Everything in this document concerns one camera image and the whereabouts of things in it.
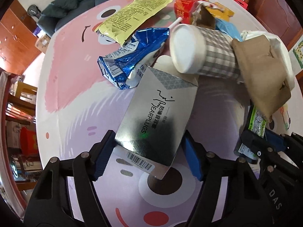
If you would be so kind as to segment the green black snack packet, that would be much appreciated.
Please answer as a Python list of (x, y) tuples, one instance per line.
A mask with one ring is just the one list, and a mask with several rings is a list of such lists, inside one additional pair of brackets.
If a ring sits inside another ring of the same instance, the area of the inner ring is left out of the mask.
[[(245, 123), (244, 129), (252, 131), (256, 135), (264, 138), (266, 128), (266, 120), (263, 118), (262, 114), (256, 109), (253, 102), (250, 101), (249, 111), (247, 116), (247, 121)], [(254, 154), (250, 148), (238, 139), (236, 147), (234, 149), (234, 154), (238, 157), (243, 157), (248, 163), (253, 165), (257, 164), (259, 157)]]

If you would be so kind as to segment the silver earplugs box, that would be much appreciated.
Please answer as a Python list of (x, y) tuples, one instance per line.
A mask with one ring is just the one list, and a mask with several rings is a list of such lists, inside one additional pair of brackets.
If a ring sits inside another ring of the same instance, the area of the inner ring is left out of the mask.
[(147, 68), (115, 135), (113, 152), (162, 179), (171, 167), (198, 89), (198, 77)]

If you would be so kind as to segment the red snack bag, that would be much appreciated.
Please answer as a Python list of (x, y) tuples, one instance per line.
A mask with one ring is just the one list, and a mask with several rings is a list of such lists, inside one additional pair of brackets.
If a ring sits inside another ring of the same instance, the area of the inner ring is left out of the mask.
[(208, 11), (215, 6), (207, 0), (175, 0), (174, 11), (176, 18), (181, 17), (184, 24), (215, 29), (215, 17)]

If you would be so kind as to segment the red plastic bucket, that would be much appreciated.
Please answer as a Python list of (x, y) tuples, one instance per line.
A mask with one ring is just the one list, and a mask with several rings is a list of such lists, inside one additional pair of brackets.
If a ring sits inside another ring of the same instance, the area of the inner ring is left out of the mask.
[(36, 156), (38, 154), (37, 135), (26, 127), (20, 130), (20, 149), (24, 156)]

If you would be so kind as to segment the brown paper bag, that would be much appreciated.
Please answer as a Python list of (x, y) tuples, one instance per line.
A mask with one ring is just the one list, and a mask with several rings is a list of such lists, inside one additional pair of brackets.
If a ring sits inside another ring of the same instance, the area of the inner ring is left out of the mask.
[(281, 60), (264, 36), (243, 42), (232, 40), (241, 77), (250, 98), (267, 121), (290, 98), (287, 73)]

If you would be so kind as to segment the blue foil snack bag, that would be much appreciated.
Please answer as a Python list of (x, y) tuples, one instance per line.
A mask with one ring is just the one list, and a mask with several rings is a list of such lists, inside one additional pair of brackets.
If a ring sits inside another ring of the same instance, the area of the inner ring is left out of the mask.
[(136, 87), (147, 67), (162, 53), (169, 28), (137, 30), (118, 50), (97, 60), (104, 78), (120, 90)]

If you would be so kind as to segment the checked paper cup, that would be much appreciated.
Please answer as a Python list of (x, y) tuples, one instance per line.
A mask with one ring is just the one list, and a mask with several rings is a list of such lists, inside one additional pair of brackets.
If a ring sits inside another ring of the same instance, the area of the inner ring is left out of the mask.
[(170, 32), (170, 57), (180, 73), (238, 79), (240, 69), (231, 43), (231, 36), (221, 31), (179, 24)]

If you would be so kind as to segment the cardboard box by sofa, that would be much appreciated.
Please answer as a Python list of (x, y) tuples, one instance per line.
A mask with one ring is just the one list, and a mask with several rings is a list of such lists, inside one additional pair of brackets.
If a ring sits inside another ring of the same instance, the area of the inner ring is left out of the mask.
[(42, 37), (38, 38), (35, 42), (35, 47), (39, 49), (42, 53), (46, 53), (48, 45), (50, 43), (51, 38), (45, 34)]

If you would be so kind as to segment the yellow printed packet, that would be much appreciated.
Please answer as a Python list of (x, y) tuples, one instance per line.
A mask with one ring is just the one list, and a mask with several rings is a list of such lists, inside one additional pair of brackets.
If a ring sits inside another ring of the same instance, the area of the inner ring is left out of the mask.
[(156, 15), (172, 1), (134, 0), (102, 22), (94, 31), (123, 45), (146, 20)]

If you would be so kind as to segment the blue face mask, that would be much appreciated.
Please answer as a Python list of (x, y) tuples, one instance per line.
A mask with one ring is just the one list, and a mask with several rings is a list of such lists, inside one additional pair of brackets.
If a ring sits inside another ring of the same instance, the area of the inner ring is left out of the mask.
[(234, 24), (219, 18), (215, 18), (215, 24), (216, 24), (215, 25), (216, 30), (219, 30), (227, 34), (231, 38), (235, 38), (238, 41), (242, 42), (242, 37)]

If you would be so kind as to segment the yellow foil wrapper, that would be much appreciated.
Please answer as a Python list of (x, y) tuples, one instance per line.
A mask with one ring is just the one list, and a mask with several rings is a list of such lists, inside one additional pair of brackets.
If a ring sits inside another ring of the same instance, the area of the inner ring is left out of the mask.
[(230, 18), (235, 14), (232, 10), (221, 5), (219, 2), (211, 3), (206, 9), (213, 17), (227, 22), (229, 22)]

